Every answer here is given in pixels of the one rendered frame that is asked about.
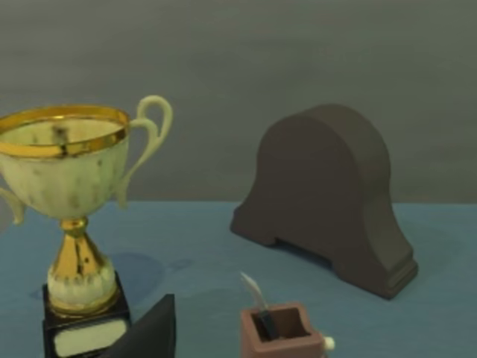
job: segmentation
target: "knife handle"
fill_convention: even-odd
[[[277,326],[275,325],[274,319],[272,318],[270,311],[261,311],[258,314],[258,319],[263,324],[265,332],[267,333],[268,339],[273,341],[280,338],[278,334]]]

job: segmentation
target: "table surface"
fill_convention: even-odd
[[[229,232],[235,203],[107,204],[89,233],[121,275],[135,318],[166,293],[177,300],[177,358],[239,357],[239,279],[254,277],[271,303],[301,301],[333,336],[330,358],[471,357],[477,333],[477,206],[398,204],[418,276],[392,301],[340,281],[290,248]],[[60,245],[54,220],[28,212],[0,237],[0,356],[42,357],[40,286]]]

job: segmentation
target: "black object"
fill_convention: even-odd
[[[265,335],[269,341],[274,341],[275,339],[280,338],[277,326],[275,325],[275,321],[271,316],[270,311],[266,310],[257,313],[257,318],[262,324]]]
[[[43,285],[43,306],[45,310],[45,319],[43,320],[43,343],[45,349],[45,358],[60,358],[55,349],[54,337],[64,330],[80,329],[90,327],[97,324],[106,323],[112,320],[124,320],[127,326],[130,326],[129,306],[124,296],[121,281],[116,273],[116,283],[119,288],[119,297],[116,303],[107,311],[100,314],[84,317],[84,318],[62,318],[54,314],[48,302],[48,289]],[[85,351],[82,354],[75,354],[68,358],[96,358],[105,352],[108,348]]]
[[[390,179],[388,150],[368,120],[337,104],[315,107],[263,136],[231,230],[325,257],[342,280],[393,298],[417,264],[394,217]]]
[[[100,358],[175,358],[174,295],[165,295]]]

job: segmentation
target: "knife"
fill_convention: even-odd
[[[257,315],[257,317],[265,329],[267,338],[271,341],[279,339],[280,336],[278,334],[277,326],[275,325],[274,319],[271,316],[270,311],[268,310],[267,302],[263,297],[259,285],[252,277],[244,274],[243,272],[241,272],[240,275],[245,287],[252,294],[257,308],[259,309],[259,314]]]

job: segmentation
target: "trophy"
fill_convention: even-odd
[[[146,118],[150,106],[163,111],[162,127]],[[43,285],[45,357],[98,357],[130,326],[121,281],[110,259],[86,233],[87,216],[116,196],[127,205],[136,170],[168,136],[172,108],[162,97],[139,102],[137,117],[112,107],[62,105],[0,118],[0,172],[11,191],[0,188],[21,224],[27,206],[60,221],[63,244]],[[129,133],[144,128],[148,143],[124,173]]]

